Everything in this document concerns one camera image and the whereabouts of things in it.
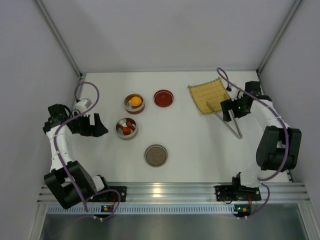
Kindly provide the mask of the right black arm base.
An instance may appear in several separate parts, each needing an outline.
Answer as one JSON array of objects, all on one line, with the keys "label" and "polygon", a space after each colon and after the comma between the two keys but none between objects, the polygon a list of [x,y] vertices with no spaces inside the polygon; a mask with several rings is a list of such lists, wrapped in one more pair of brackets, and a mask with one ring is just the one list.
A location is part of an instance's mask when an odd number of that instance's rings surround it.
[{"label": "right black arm base", "polygon": [[233,177],[230,184],[216,185],[214,187],[216,200],[231,204],[238,201],[261,201],[259,187],[246,187],[241,184],[239,176]]}]

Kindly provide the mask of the metal tongs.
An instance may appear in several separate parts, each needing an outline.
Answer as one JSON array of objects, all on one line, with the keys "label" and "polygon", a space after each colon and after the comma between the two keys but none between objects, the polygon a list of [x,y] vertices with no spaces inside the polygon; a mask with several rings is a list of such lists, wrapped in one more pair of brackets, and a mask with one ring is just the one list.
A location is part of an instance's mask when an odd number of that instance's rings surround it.
[{"label": "metal tongs", "polygon": [[240,127],[235,119],[235,116],[233,112],[231,112],[231,121],[227,122],[223,120],[223,117],[220,116],[215,110],[214,107],[212,106],[211,103],[206,101],[206,106],[213,112],[213,114],[231,131],[231,133],[238,139],[241,140],[243,138],[243,134],[240,130]]}]

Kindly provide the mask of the red chicken drumstick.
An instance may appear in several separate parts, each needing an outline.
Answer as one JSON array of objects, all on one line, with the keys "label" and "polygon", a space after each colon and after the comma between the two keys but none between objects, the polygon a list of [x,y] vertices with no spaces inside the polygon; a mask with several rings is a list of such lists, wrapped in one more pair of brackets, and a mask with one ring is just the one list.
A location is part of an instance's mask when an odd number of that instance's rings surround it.
[{"label": "red chicken drumstick", "polygon": [[131,121],[127,121],[126,126],[128,128],[130,128],[132,131],[134,131],[136,129],[136,127],[133,125],[133,123]]}]

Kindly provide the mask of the orange chicken drumstick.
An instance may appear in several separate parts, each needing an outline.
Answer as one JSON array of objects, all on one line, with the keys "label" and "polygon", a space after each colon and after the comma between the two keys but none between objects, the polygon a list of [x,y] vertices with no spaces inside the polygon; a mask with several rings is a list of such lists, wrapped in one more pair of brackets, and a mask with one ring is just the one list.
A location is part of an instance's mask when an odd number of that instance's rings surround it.
[{"label": "orange chicken drumstick", "polygon": [[123,135],[127,136],[131,134],[131,129],[129,127],[120,125],[119,128],[122,130]]}]

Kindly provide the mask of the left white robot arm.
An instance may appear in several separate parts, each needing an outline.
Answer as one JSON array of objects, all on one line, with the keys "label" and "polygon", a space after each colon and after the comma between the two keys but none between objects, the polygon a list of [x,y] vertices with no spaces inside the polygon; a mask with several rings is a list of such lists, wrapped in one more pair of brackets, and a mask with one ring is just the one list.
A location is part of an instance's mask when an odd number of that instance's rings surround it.
[{"label": "left white robot arm", "polygon": [[51,167],[44,176],[44,182],[64,209],[69,209],[98,192],[106,190],[108,184],[102,175],[91,176],[75,160],[72,152],[72,135],[101,137],[109,132],[98,113],[94,113],[91,125],[88,115],[71,115],[63,104],[48,107],[50,117],[44,123],[43,131],[49,139],[51,148]]}]

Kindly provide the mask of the orange yellow food ball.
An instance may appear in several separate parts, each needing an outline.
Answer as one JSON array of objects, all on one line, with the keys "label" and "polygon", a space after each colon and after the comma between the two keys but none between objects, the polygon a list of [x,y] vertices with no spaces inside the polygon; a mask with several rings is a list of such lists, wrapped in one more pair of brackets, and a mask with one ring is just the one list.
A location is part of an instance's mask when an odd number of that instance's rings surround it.
[{"label": "orange yellow food ball", "polygon": [[138,108],[142,104],[143,100],[139,96],[133,96],[130,99],[130,104],[133,108]]}]

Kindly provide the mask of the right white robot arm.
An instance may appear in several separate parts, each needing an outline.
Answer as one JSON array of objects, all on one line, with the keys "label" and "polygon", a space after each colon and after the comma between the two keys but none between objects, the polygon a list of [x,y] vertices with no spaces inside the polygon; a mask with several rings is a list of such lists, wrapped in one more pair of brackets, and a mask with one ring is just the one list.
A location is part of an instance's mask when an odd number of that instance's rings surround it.
[{"label": "right white robot arm", "polygon": [[260,182],[273,178],[264,176],[264,172],[279,174],[296,167],[302,132],[284,122],[276,112],[272,99],[262,94],[258,81],[246,82],[243,96],[226,99],[220,106],[225,123],[251,115],[263,131],[255,162],[232,178],[233,191],[253,192]]}]

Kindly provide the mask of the beige round lid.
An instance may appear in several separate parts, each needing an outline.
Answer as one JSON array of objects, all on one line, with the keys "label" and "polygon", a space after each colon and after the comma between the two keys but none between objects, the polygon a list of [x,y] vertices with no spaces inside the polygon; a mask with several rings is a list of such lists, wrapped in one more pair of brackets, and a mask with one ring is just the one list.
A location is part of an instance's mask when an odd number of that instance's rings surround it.
[{"label": "beige round lid", "polygon": [[168,151],[160,144],[150,145],[144,152],[144,160],[150,167],[162,167],[168,160]]}]

